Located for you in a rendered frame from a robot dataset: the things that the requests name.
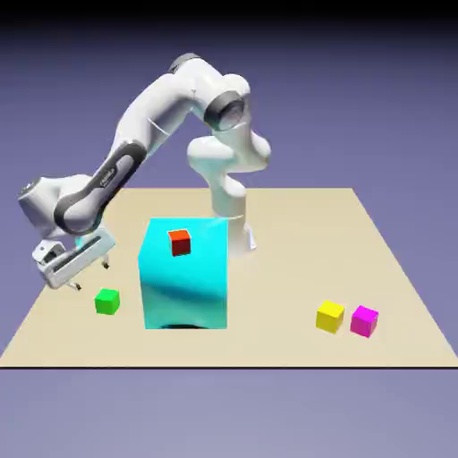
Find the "small red cube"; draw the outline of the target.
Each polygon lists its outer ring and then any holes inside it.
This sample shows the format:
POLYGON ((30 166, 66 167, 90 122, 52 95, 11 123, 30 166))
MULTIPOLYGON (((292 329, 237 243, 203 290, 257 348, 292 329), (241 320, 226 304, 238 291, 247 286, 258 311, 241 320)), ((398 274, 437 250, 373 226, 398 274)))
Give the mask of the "small red cube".
POLYGON ((173 257, 191 253, 191 236, 186 229, 169 231, 168 237, 173 257))

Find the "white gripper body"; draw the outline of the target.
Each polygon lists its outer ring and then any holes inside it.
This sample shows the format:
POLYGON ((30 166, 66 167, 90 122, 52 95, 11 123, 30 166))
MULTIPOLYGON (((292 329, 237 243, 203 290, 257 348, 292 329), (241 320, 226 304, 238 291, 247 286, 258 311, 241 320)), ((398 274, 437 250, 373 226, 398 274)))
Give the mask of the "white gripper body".
POLYGON ((42 240, 39 244, 39 273, 52 289, 68 285, 83 269, 107 255, 115 239, 105 228, 77 237, 75 246, 67 250, 56 240, 42 240))

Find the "small yellow cube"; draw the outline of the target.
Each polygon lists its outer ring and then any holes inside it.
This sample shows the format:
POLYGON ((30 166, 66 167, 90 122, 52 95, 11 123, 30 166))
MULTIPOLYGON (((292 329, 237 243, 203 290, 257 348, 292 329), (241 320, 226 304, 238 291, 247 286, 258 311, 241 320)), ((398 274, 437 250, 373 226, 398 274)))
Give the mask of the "small yellow cube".
POLYGON ((316 328, 335 334, 344 320, 344 306, 323 301, 317 310, 316 328))

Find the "large cyan box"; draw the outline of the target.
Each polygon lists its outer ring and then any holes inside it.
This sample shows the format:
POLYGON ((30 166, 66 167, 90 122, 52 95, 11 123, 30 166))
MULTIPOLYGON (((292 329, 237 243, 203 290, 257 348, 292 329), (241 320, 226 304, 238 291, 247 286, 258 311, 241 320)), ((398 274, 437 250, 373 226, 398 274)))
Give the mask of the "large cyan box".
POLYGON ((227 328, 227 223, 152 218, 138 256, 145 328, 227 328), (169 233, 186 230, 191 252, 174 256, 169 233))

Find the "small magenta cube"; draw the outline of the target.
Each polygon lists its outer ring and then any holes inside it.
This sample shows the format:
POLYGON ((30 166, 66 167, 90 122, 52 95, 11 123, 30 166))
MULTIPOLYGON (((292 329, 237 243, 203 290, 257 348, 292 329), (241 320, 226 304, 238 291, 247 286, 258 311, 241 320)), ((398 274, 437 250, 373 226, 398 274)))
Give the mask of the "small magenta cube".
POLYGON ((352 313, 350 330, 357 335, 370 338, 377 327, 378 311, 358 306, 352 313))

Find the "small green cube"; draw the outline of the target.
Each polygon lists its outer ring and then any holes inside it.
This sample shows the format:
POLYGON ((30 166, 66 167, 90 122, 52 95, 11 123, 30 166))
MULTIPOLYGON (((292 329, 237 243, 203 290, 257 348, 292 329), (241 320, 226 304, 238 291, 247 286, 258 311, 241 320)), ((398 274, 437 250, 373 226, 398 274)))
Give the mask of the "small green cube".
POLYGON ((120 306, 120 293, 118 290, 101 289, 95 297, 97 314, 114 315, 120 306))

